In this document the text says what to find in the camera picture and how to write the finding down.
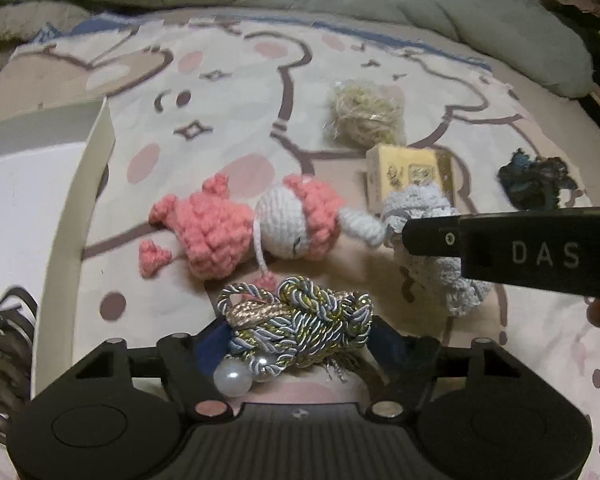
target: cartoon print blanket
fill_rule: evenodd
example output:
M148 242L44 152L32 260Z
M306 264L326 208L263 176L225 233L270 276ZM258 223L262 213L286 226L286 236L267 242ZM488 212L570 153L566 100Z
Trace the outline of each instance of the cartoon print blanket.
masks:
M109 337L147 346L170 333L197 333L213 319L224 283L256 275L249 260L228 280L202 283L180 258L155 279L142 279L140 240L179 251L172 233L147 223L163 195L187 196L224 171L232 198L253 206L268 186L301 172L330 182L348 205L366 207L364 153L324 133L334 83L353 78L402 95L412 146L454 156L463 213L512 210L496 172L516 149L567 160L487 67L424 44L390 49L297 23L217 18L123 26L16 52L0 75L0 118L110 97L116 145L84 250L74 360ZM577 168L571 172L580 189L564 192L562 206L590 205ZM275 261L270 268L335 290L366 290L377 313L405 334L433 335L452 346L476 336L499 341L589 415L594 448L582 478L600 479L600 331L587 324L589 298L498 285L481 307L453 319L389 250L370 251L345 237L323 262ZM360 370L341 383L314 367L263 384L236 405L247 399L364 404L376 379L373 370Z

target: gold and silver rope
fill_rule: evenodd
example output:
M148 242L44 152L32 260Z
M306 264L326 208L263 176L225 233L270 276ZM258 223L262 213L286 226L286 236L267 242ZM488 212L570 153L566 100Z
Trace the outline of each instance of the gold and silver rope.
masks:
M235 306L232 294L251 296ZM249 283L226 286L218 310L234 330L229 354L264 382L285 368L307 367L339 351L363 347L371 330L368 294L333 292L302 276L284 280L277 294Z

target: ribbed black surface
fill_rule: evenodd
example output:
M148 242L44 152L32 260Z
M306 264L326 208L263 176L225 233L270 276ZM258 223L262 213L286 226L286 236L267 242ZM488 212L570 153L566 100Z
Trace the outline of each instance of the ribbed black surface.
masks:
M155 480L449 480L401 428L363 419L355 404L247 404L203 426Z

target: plastic bag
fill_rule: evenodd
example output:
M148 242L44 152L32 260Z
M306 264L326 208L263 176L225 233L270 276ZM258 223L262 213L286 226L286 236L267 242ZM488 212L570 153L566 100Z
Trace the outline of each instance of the plastic bag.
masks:
M334 137L348 137L368 149L376 144L407 144L404 99L391 87L365 79L337 83L331 111Z

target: gray crochet item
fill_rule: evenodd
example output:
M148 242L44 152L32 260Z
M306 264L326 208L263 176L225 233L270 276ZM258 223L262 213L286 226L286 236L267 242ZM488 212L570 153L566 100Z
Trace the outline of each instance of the gray crochet item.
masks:
M389 194L384 202L382 220L392 236L385 244L394 249L396 262L429 293L445 303L452 316L464 316L480 305L493 283L468 280L460 274L460 258L413 256L404 248L400 234L411 218L454 216L459 212L442 195L437 184L409 186Z

